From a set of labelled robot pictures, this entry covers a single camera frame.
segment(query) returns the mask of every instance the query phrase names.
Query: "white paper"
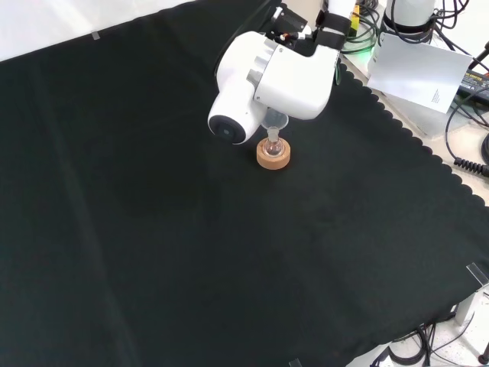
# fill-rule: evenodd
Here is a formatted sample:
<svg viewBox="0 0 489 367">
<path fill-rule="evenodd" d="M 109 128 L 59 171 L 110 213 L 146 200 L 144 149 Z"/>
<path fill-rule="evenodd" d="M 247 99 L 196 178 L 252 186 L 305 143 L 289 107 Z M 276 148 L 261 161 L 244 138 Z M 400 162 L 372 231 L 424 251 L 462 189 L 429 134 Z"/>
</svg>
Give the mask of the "white paper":
<svg viewBox="0 0 489 367">
<path fill-rule="evenodd" d="M 382 34 L 381 43 L 368 86 L 447 113 L 471 57 L 429 44 L 408 44 L 392 34 Z"/>
</svg>

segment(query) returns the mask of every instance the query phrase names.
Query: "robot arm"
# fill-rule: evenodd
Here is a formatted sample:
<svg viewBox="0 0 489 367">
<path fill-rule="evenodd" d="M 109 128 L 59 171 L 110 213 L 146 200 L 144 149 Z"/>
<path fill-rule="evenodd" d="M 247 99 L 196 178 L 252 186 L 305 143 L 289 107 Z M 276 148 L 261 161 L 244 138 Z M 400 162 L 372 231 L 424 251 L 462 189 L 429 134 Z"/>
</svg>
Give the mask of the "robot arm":
<svg viewBox="0 0 489 367">
<path fill-rule="evenodd" d="M 219 64 L 219 95 L 208 120 L 211 131 L 233 144 L 244 143 L 268 107 L 296 119 L 314 119 L 329 100 L 354 6 L 355 0 L 330 0 L 311 57 L 256 32 L 235 38 Z"/>
</svg>

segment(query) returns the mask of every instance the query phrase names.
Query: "table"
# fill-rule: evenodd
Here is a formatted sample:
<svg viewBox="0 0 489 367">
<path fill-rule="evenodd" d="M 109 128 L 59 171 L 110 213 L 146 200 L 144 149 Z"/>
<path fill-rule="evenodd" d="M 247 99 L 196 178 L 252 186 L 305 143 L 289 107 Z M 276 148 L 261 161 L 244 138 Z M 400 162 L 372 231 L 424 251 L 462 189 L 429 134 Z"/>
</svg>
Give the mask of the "table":
<svg viewBox="0 0 489 367">
<path fill-rule="evenodd" d="M 314 24 L 316 19 L 317 9 L 320 8 L 322 0 L 314 2 L 301 2 L 295 0 L 287 0 L 286 3 L 294 10 L 301 14 L 304 18 L 309 20 L 310 24 Z M 380 1 L 381 8 L 386 6 L 386 1 Z M 484 9 L 487 7 L 486 2 L 473 2 L 466 12 L 461 15 L 458 23 L 458 27 L 455 30 L 447 31 L 446 34 L 455 43 L 464 47 L 468 52 L 478 55 L 485 45 L 485 32 L 476 31 L 475 28 L 479 29 L 483 27 L 483 22 L 477 21 L 477 19 L 484 14 Z M 362 55 L 361 57 L 342 57 L 342 61 L 347 65 L 348 70 L 351 71 L 355 77 L 362 81 L 364 85 L 368 81 L 368 69 L 367 63 L 368 59 Z M 481 67 L 476 68 L 476 71 L 483 72 Z M 373 91 L 373 93 L 379 97 L 379 100 L 385 105 L 385 108 L 393 113 L 393 115 L 403 122 L 403 126 L 411 130 L 414 136 L 421 139 L 423 144 L 432 149 L 433 154 L 440 156 L 443 159 L 443 163 L 449 165 L 454 174 L 457 174 L 461 179 L 463 184 L 469 186 L 475 195 L 478 195 L 484 199 L 486 206 L 489 205 L 489 181 L 483 177 L 479 177 L 473 174 L 469 174 L 466 171 L 456 167 L 453 164 L 453 158 L 448 153 L 445 140 L 443 136 L 438 138 L 428 138 L 426 137 L 417 127 L 416 121 L 409 119 L 405 114 L 403 114 L 398 107 L 396 107 L 395 102 L 387 98 L 383 93 L 378 91 Z M 480 146 L 482 141 L 487 135 L 487 130 L 482 129 L 480 126 L 473 122 L 466 120 L 464 122 L 466 125 L 462 125 L 462 128 L 457 128 L 451 131 L 449 135 L 450 145 L 452 149 L 460 157 L 464 159 L 483 163 Z M 470 319 L 472 313 L 476 310 L 477 305 L 481 299 L 481 292 L 471 295 L 467 300 L 464 300 L 460 306 L 460 312 L 457 315 L 458 324 L 462 325 Z M 375 356 L 378 356 L 387 345 L 382 345 L 373 349 L 371 352 L 367 353 L 362 357 L 358 357 L 353 361 L 348 367 L 360 367 L 371 362 Z"/>
<path fill-rule="evenodd" d="M 6 365 L 344 367 L 475 291 L 484 205 L 349 74 L 284 130 L 284 171 L 256 165 L 263 131 L 209 134 L 215 56 L 255 6 L 0 65 Z"/>
</svg>

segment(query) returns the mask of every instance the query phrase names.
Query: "wire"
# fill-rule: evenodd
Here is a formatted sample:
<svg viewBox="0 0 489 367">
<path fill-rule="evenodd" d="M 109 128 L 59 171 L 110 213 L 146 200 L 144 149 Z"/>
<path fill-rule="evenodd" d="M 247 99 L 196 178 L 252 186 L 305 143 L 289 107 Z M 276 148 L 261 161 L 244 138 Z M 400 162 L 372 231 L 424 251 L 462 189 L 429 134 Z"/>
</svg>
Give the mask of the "wire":
<svg viewBox="0 0 489 367">
<path fill-rule="evenodd" d="M 236 31 L 232 34 L 232 36 L 226 41 L 224 46 L 221 49 L 221 52 L 219 52 L 219 55 L 215 61 L 214 64 L 214 77 L 217 76 L 217 70 L 219 68 L 219 64 L 221 63 L 222 57 L 224 56 L 225 52 L 231 46 L 232 42 L 235 40 L 235 38 L 241 34 L 243 34 L 243 30 L 257 17 L 258 14 L 260 14 L 260 11 L 265 9 L 265 7 L 270 4 L 271 0 L 264 0 L 264 2 L 255 9 L 255 11 L 243 22 L 242 25 L 236 29 Z"/>
<path fill-rule="evenodd" d="M 342 50 L 342 54 L 344 55 L 359 54 L 361 52 L 373 49 L 380 33 L 377 23 L 381 19 L 381 15 L 377 10 L 375 10 L 378 6 L 378 0 L 363 0 L 358 5 L 360 8 L 359 14 L 353 13 L 353 15 L 358 17 L 360 19 L 360 24 L 365 24 L 367 29 L 362 34 L 354 37 L 347 37 L 346 41 L 350 44 L 368 43 L 368 46 L 356 48 L 354 50 L 344 49 Z"/>
<path fill-rule="evenodd" d="M 471 325 L 472 320 L 474 319 L 474 316 L 475 316 L 475 313 L 472 314 L 472 317 L 471 317 L 470 321 L 467 323 L 467 325 L 465 326 L 465 328 L 462 330 L 462 332 L 456 338 L 454 338 L 454 339 L 450 340 L 449 342 L 443 344 L 442 346 L 439 346 L 438 348 L 434 349 L 433 350 L 433 353 L 439 351 L 441 348 L 445 348 L 446 346 L 452 344 L 457 339 L 460 339 L 461 336 L 464 335 L 464 333 L 467 331 L 468 327 Z"/>
<path fill-rule="evenodd" d="M 429 346 L 427 345 L 426 334 L 424 333 L 423 329 L 421 329 L 421 326 L 418 326 L 416 328 L 416 334 L 421 339 L 421 347 L 419 348 L 419 352 L 412 357 L 404 358 L 404 357 L 397 356 L 393 352 L 393 350 L 390 347 L 388 347 L 389 357 L 393 360 L 393 362 L 399 365 L 415 365 L 416 363 L 421 361 L 423 357 L 426 358 L 428 356 L 426 354 L 426 351 L 428 350 Z"/>
<path fill-rule="evenodd" d="M 489 127 L 489 124 L 487 123 L 487 121 L 485 120 L 484 116 L 482 115 L 481 111 L 477 108 L 477 103 L 474 102 L 474 105 L 472 106 L 475 114 L 477 116 L 479 116 L 479 118 L 482 120 L 482 125 L 485 126 L 486 128 Z"/>
<path fill-rule="evenodd" d="M 450 127 L 450 122 L 452 122 L 452 119 L 453 119 L 453 116 L 455 115 L 455 113 L 457 113 L 457 111 L 461 108 L 461 105 L 465 104 L 468 100 L 470 100 L 472 97 L 476 96 L 477 94 L 480 94 L 486 90 L 489 90 L 489 86 L 486 87 L 486 88 L 483 88 L 483 89 L 479 89 L 478 91 L 475 91 L 473 93 L 471 93 L 470 95 L 468 95 L 466 98 L 464 98 L 460 103 L 458 101 L 454 101 L 455 104 L 457 105 L 457 107 L 455 107 L 453 109 L 453 112 L 452 114 L 450 115 L 449 117 L 449 120 L 447 121 L 446 123 L 446 127 L 445 127 L 445 145 L 446 145 L 446 148 L 449 150 L 449 153 L 450 155 L 454 158 L 454 159 L 457 159 L 458 157 L 455 156 L 455 154 L 453 153 L 452 149 L 450 148 L 450 144 L 449 144 L 449 127 Z"/>
<path fill-rule="evenodd" d="M 394 7 L 396 6 L 396 0 L 392 0 L 392 6 L 390 8 L 390 20 L 392 21 L 392 27 L 394 29 L 394 33 L 398 38 L 406 42 L 407 44 L 424 44 L 425 42 L 429 41 L 432 37 L 433 34 L 433 26 L 430 28 L 428 35 L 425 36 L 422 39 L 419 40 L 411 40 L 409 38 L 404 37 L 401 33 L 399 33 L 399 30 L 397 29 L 397 24 L 396 20 L 394 19 Z"/>
<path fill-rule="evenodd" d="M 399 338 L 399 339 L 395 339 L 393 340 L 392 343 L 398 343 L 398 342 L 403 342 L 404 340 L 408 340 L 409 338 L 412 338 L 413 336 L 415 336 L 418 332 L 417 331 L 413 331 L 411 334 L 407 334 L 406 336 L 403 336 L 402 338 Z"/>
<path fill-rule="evenodd" d="M 488 72 L 489 72 L 489 67 L 486 67 L 481 61 L 477 60 L 475 57 L 473 57 L 472 55 L 470 55 L 469 52 L 467 52 L 466 50 L 464 50 L 463 48 L 461 48 L 460 46 L 458 46 L 457 44 L 454 44 L 452 41 L 450 41 L 444 34 L 443 32 L 435 26 L 435 31 L 436 33 L 438 33 L 438 35 L 441 37 L 441 39 L 450 47 L 450 45 L 452 47 L 455 47 L 455 48 L 458 48 L 461 52 L 463 52 L 464 54 L 468 55 L 468 56 L 471 56 L 472 57 L 472 60 L 475 61 L 476 63 L 478 63 L 479 65 L 481 65 L 483 68 L 485 68 Z"/>
<path fill-rule="evenodd" d="M 476 124 L 478 124 L 479 126 L 483 127 L 483 128 L 489 128 L 489 124 L 487 124 L 486 120 L 484 119 L 484 117 L 482 117 L 482 121 L 479 121 L 477 120 L 473 115 L 471 115 L 471 113 L 469 111 L 467 111 L 463 106 L 460 106 L 460 110 L 463 111 L 460 112 L 460 111 L 457 111 L 457 113 L 459 115 L 462 115 L 464 116 L 466 119 L 470 119 L 472 120 L 473 122 L 475 122 Z"/>
<path fill-rule="evenodd" d="M 442 21 L 436 21 L 437 24 L 440 24 L 441 28 L 440 29 L 443 29 L 443 28 L 446 28 L 446 29 L 454 29 L 455 26 L 457 25 L 457 21 L 458 21 L 458 15 L 456 15 L 454 18 L 453 18 L 453 24 L 448 26 L 448 25 L 445 25 L 445 18 L 442 18 L 440 17 L 440 15 L 444 15 L 446 13 L 451 13 L 451 12 L 454 12 L 454 13 L 458 13 L 458 9 L 457 9 L 457 1 L 454 1 L 453 2 L 453 7 L 455 8 L 454 11 L 450 11 L 450 10 L 446 10 L 446 7 L 445 7 L 445 0 L 443 0 L 443 10 L 438 10 L 436 12 L 436 18 L 438 19 L 442 19 Z"/>
<path fill-rule="evenodd" d="M 370 367 L 381 367 L 381 357 L 378 356 L 377 359 L 375 359 Z"/>
<path fill-rule="evenodd" d="M 453 365 L 458 365 L 457 363 L 451 361 L 450 359 L 447 359 L 447 358 L 444 358 L 444 357 L 440 356 L 437 352 L 433 352 L 432 351 L 432 353 L 434 353 L 438 358 L 443 359 L 445 362 L 451 363 Z"/>
<path fill-rule="evenodd" d="M 445 15 L 443 15 L 443 16 L 433 16 L 432 19 L 450 19 L 450 18 L 457 18 L 465 10 L 465 8 L 467 8 L 467 5 L 468 5 L 469 2 L 470 2 L 470 0 L 467 0 L 465 4 L 462 4 L 461 2 L 459 2 L 460 5 L 461 5 L 461 8 L 460 8 L 460 10 L 458 10 L 457 9 L 457 1 L 454 0 L 453 1 L 453 5 L 454 5 L 454 8 L 455 8 L 454 11 L 447 11 L 447 10 L 443 9 L 443 11 L 445 13 L 449 13 L 450 12 L 450 13 L 453 13 L 453 14 L 450 14 L 448 16 L 445 16 Z"/>
</svg>

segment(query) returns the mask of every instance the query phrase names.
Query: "wooden base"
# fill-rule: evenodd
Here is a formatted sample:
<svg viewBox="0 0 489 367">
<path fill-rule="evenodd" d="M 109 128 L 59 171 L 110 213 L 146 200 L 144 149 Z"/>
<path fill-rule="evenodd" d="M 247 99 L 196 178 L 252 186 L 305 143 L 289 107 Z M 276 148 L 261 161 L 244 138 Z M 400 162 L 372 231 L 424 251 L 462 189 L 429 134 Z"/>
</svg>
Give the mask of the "wooden base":
<svg viewBox="0 0 489 367">
<path fill-rule="evenodd" d="M 265 141 L 267 139 L 263 139 L 260 141 L 257 145 L 257 161 L 259 165 L 261 165 L 263 168 L 266 168 L 268 170 L 280 170 L 287 166 L 290 162 L 290 145 L 287 143 L 287 141 L 281 139 L 283 142 L 283 149 L 284 152 L 281 156 L 272 158 L 267 156 L 263 152 L 263 145 L 265 144 Z"/>
</svg>

